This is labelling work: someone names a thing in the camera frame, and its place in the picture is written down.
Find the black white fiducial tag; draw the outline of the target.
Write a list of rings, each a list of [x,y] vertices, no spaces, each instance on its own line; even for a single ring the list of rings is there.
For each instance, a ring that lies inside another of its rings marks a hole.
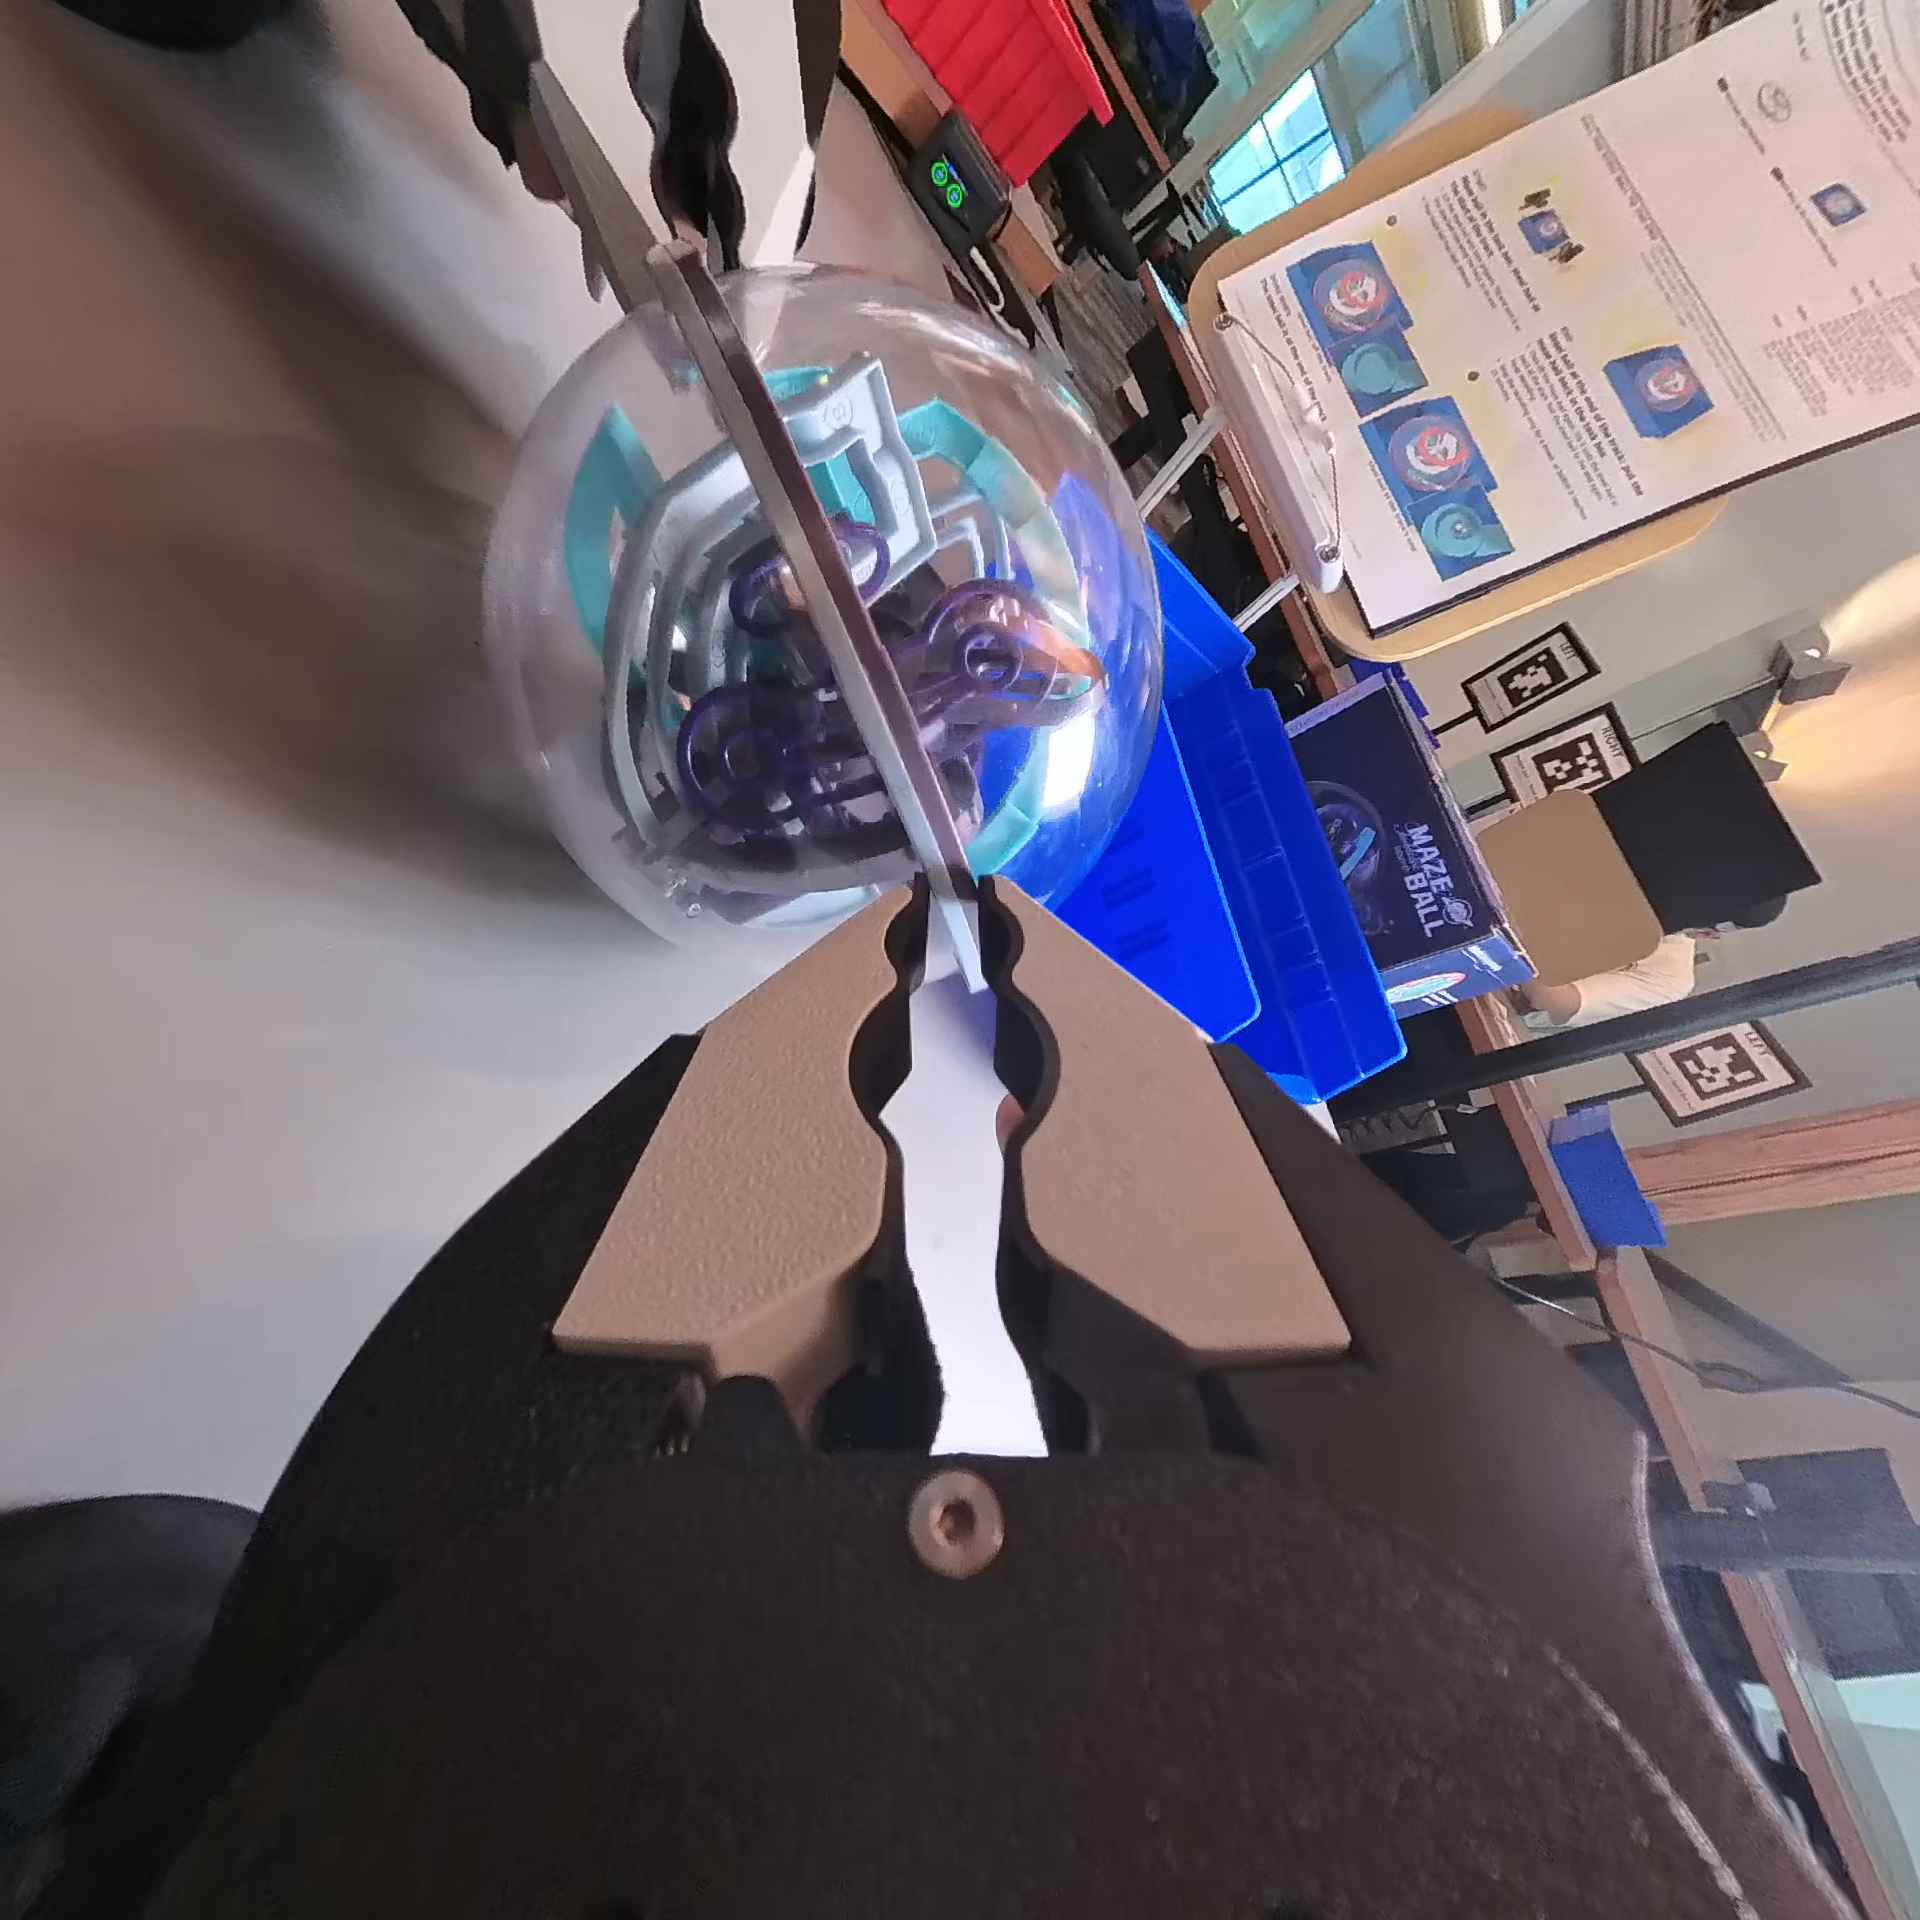
[[[1674,1129],[1810,1090],[1804,1069],[1760,1020],[1714,1021],[1626,1053],[1636,1081]]]
[[[1638,765],[1631,735],[1614,702],[1491,755],[1500,788],[1513,805],[1530,805],[1555,794],[1594,794]]]
[[[1561,694],[1597,682],[1601,664],[1572,625],[1550,628],[1543,637],[1514,646],[1491,666],[1472,673],[1458,691],[1483,730],[1500,730]]]

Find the black charger green display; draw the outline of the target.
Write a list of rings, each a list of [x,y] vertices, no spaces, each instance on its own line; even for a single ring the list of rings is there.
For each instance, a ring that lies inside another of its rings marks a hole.
[[[939,241],[959,253],[988,244],[1013,213],[1013,187],[959,109],[922,137],[904,183]]]

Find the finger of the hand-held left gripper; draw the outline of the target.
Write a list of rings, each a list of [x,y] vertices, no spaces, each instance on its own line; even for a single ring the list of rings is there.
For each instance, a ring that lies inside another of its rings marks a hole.
[[[615,293],[653,293],[651,253],[664,244],[655,128],[628,59],[643,3],[506,3],[502,13],[524,61],[523,117],[590,275]]]
[[[697,241],[707,267],[739,272],[749,230],[730,171],[739,90],[702,3],[637,3],[631,90],[653,135],[647,178],[666,236]]]

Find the blue plastic bin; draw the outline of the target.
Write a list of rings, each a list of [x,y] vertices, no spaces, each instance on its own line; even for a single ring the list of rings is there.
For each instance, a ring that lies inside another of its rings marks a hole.
[[[1253,646],[1148,534],[1161,713],[1114,838],[1052,913],[1293,1099],[1335,1099],[1404,1060]]]

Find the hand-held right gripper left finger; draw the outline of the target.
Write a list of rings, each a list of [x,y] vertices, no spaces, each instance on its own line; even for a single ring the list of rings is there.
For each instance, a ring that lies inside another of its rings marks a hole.
[[[885,891],[695,1038],[553,1340],[768,1381],[825,1442],[922,1441],[898,1139],[922,896]]]

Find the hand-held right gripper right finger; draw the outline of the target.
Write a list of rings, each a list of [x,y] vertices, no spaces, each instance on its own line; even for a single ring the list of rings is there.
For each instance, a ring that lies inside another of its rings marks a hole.
[[[1235,1446],[1228,1381],[1356,1335],[1265,1150],[1302,1114],[1013,880],[980,885],[1001,1144],[997,1302],[1048,1452]]]

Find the clear maze ball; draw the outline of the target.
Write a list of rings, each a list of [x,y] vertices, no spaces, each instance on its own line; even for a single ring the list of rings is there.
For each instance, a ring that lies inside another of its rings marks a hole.
[[[939,852],[1060,903],[1166,679],[1092,412],[924,290],[664,267],[540,405],[485,552],[485,664],[559,846],[749,979]]]

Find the red plastic bin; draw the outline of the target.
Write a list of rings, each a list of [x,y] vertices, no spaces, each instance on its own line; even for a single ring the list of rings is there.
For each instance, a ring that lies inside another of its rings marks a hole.
[[[1084,122],[1114,122],[1114,97],[1069,3],[880,11],[972,125],[1009,187],[1025,187]]]

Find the black metal pole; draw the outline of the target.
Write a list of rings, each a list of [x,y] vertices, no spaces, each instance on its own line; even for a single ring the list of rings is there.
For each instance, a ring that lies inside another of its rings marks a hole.
[[[1915,936],[1874,946],[1866,953],[1804,964],[1788,972],[1740,979],[1706,997],[1664,1003],[1661,1010],[1594,1021],[1587,1030],[1555,1030],[1528,1043],[1494,1045],[1458,1053],[1446,1063],[1394,1063],[1352,1090],[1352,1118],[1378,1118],[1422,1099],[1455,1099],[1472,1090],[1491,1090],[1561,1069],[1602,1060],[1614,1053],[1649,1052],[1664,1043],[1684,1043],[1727,1021],[1773,1020],[1824,1003],[1859,1000],[1893,985],[1915,984]]]

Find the dark blue cardboard box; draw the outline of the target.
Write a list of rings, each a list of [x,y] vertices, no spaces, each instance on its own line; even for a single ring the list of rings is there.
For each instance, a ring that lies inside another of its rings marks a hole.
[[[1397,1020],[1533,979],[1422,716],[1380,673],[1285,725]]]

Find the white page holder clip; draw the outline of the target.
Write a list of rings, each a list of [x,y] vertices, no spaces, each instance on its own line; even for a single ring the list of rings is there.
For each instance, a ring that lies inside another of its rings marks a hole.
[[[1290,570],[1299,589],[1333,595],[1344,545],[1335,437],[1315,390],[1235,310],[1210,324],[1210,374]]]

